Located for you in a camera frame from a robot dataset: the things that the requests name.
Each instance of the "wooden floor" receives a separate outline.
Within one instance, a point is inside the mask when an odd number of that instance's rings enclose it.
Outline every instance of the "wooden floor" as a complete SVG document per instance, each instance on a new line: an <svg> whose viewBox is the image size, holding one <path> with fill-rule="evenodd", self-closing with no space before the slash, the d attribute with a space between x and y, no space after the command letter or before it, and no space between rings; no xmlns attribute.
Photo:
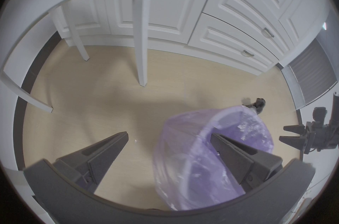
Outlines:
<svg viewBox="0 0 339 224"><path fill-rule="evenodd" d="M168 210L154 189L152 154L162 125L178 113L226 108L242 100L266 100L260 117L272 134L273 153L283 164L299 151L278 138L284 125L298 124L292 97L277 67L255 76L216 62L148 51L148 84L138 84L134 49L89 46L84 61L62 40L42 67L32 95L53 106L27 105L23 127L26 166L56 158L127 131L129 142L95 194L138 208Z"/></svg>

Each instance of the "gray panel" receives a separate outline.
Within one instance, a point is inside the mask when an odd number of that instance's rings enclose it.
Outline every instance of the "gray panel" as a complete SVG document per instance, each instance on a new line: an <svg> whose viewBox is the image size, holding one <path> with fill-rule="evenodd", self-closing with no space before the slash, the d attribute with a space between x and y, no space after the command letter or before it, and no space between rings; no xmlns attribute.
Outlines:
<svg viewBox="0 0 339 224"><path fill-rule="evenodd" d="M317 39L291 63L306 105L328 91L337 78L333 67Z"/></svg>
<svg viewBox="0 0 339 224"><path fill-rule="evenodd" d="M304 96L301 92L298 81L293 71L291 70L290 66L287 65L285 68L281 70L281 72L284 75L287 85L289 86L296 110L303 108L306 105Z"/></svg>

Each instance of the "drawer handle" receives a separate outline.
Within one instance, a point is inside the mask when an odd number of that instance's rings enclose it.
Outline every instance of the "drawer handle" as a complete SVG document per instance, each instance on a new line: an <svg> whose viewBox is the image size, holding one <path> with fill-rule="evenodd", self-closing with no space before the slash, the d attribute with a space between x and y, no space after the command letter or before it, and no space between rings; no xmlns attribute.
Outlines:
<svg viewBox="0 0 339 224"><path fill-rule="evenodd" d="M274 38L274 35L265 27L261 33L266 37L266 38Z"/></svg>
<svg viewBox="0 0 339 224"><path fill-rule="evenodd" d="M245 57L254 57L253 54L247 52L246 50L242 51L241 53L242 53L242 55L245 56Z"/></svg>

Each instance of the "trash bin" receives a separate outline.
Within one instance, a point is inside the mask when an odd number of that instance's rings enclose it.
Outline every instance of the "trash bin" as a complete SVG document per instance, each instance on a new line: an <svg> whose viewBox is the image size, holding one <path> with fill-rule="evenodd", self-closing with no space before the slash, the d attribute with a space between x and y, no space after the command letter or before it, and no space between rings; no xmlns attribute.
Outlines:
<svg viewBox="0 0 339 224"><path fill-rule="evenodd" d="M220 133L271 153L272 137L259 116L243 105L198 110L169 118L154 151L157 193L172 210L216 205L245 192L210 143Z"/></svg>

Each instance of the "beige floor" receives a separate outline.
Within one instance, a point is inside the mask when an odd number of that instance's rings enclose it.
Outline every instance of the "beige floor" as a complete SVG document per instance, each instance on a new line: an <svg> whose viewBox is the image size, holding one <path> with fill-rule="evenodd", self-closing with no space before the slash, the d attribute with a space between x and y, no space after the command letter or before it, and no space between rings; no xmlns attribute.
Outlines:
<svg viewBox="0 0 339 224"><path fill-rule="evenodd" d="M285 79L276 67L254 76L215 62L169 52L148 51L148 84L138 84L133 48L86 47L89 61L65 41L41 69L32 95L53 112L27 106L23 150L26 166L46 158L54 162L112 134L127 131L129 142L95 194L139 208L168 209L157 196L152 171L153 147L172 115L241 104L265 98L260 115L270 130L273 153L284 159L299 152L281 142L284 125L297 124Z"/></svg>

